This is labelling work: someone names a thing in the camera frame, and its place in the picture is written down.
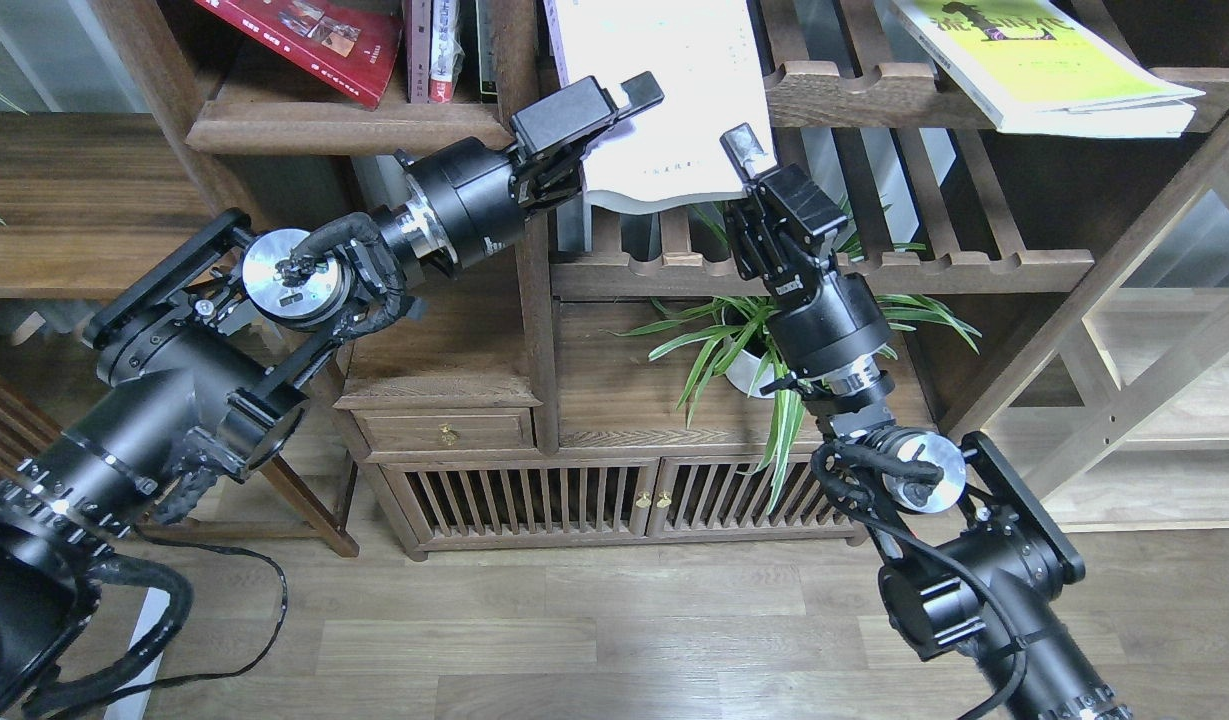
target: silver metal disc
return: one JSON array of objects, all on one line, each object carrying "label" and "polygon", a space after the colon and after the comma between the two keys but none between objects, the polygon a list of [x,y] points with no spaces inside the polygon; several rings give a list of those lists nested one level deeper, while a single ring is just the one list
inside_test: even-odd
[{"label": "silver metal disc", "polygon": [[310,232],[302,229],[277,229],[262,237],[245,252],[240,278],[245,291],[265,313],[285,319],[307,319],[327,313],[340,303],[343,292],[343,265],[327,256],[316,272],[300,286],[289,288],[281,281],[277,263],[285,260],[290,251]]}]

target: book spine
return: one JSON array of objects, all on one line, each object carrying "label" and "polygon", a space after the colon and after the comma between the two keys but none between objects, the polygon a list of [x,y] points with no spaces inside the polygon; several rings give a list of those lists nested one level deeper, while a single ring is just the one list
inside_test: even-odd
[{"label": "book spine", "polygon": [[965,91],[965,93],[970,97],[970,100],[975,101],[975,104],[977,104],[980,109],[983,111],[983,114],[988,117],[989,120],[992,120],[993,127],[1000,127],[1000,124],[1004,120],[1004,115],[997,108],[994,102],[989,101],[988,96],[983,95],[983,92],[981,92],[980,88],[975,86],[975,81],[971,81],[970,76],[967,76],[966,72],[961,72],[960,65],[952,63],[951,58],[948,58],[948,54],[944,53],[941,47],[939,47],[938,41],[934,41],[933,37],[929,37],[929,33],[925,32],[925,28],[919,27],[916,20],[912,18],[911,15],[907,15],[907,9],[903,5],[898,5],[897,2],[895,2],[893,15],[897,15],[898,22],[903,25],[903,28],[906,28],[907,33],[914,37],[916,42],[919,42],[921,49],[924,49],[925,53],[929,53],[930,58],[933,58],[934,61],[938,63],[939,68],[943,68],[944,72],[946,72],[948,76],[951,76],[954,81],[956,81],[956,85],[960,86],[962,91]]},{"label": "book spine", "polygon": [[370,90],[356,85],[351,81],[351,77],[347,77],[344,72],[338,72],[334,68],[328,68],[323,61],[321,61],[320,58],[312,55],[302,47],[285,41],[279,29],[270,27],[270,25],[263,22],[263,20],[253,17],[252,14],[247,14],[243,9],[238,9],[238,6],[232,2],[197,0],[197,4],[210,10],[210,12],[218,15],[218,17],[227,20],[227,23],[240,28],[240,31],[245,32],[245,34],[253,37],[254,41],[259,42],[259,44],[267,47],[268,50],[279,53],[299,68],[311,72],[312,76],[320,77],[321,82],[338,90],[342,95],[361,102],[361,104],[366,106],[371,111],[377,108],[379,101],[382,98],[381,95],[376,95],[376,92],[371,92]]},{"label": "book spine", "polygon": [[407,0],[406,68],[409,76],[409,102],[425,104],[428,63],[433,54],[433,0]]},{"label": "book spine", "polygon": [[433,4],[433,63],[426,79],[426,96],[433,102],[454,101],[458,76],[458,0]]},{"label": "book spine", "polygon": [[559,10],[556,9],[556,0],[544,0],[544,14],[547,17],[547,37],[551,38],[551,54],[556,60],[556,76],[560,80],[562,87],[569,85],[569,69],[565,68],[565,45],[560,33]]},{"label": "book spine", "polygon": [[481,102],[494,102],[499,97],[494,77],[494,18],[490,17],[490,0],[476,0],[476,69],[481,75]]}]

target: red book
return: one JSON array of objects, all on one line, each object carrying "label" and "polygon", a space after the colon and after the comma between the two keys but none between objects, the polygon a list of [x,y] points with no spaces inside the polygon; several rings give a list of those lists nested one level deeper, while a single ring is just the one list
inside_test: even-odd
[{"label": "red book", "polygon": [[197,0],[267,49],[322,82],[377,108],[399,45],[393,15],[340,9],[323,0]]}]

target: cabinet drawer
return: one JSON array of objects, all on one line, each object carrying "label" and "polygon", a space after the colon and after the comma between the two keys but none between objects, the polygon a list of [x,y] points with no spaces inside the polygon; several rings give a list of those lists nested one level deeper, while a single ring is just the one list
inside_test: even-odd
[{"label": "cabinet drawer", "polygon": [[533,446],[530,410],[522,407],[472,407],[458,410],[358,410],[356,424],[380,452],[512,450]]}]

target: white pot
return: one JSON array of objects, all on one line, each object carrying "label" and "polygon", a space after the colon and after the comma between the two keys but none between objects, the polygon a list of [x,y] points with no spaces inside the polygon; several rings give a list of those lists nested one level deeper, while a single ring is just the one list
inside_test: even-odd
[{"label": "white pot", "polygon": [[[726,340],[725,348],[732,346],[732,342]],[[774,382],[774,366],[766,365],[764,372],[761,374],[760,378],[756,378],[756,369],[760,369],[761,359],[752,355],[751,351],[742,350],[739,353],[737,358],[734,359],[732,364],[729,365],[729,370],[725,370],[725,378],[730,385],[737,388],[739,392],[745,393],[747,397],[757,397],[762,401],[773,401],[774,393],[761,394],[761,388]]]}]

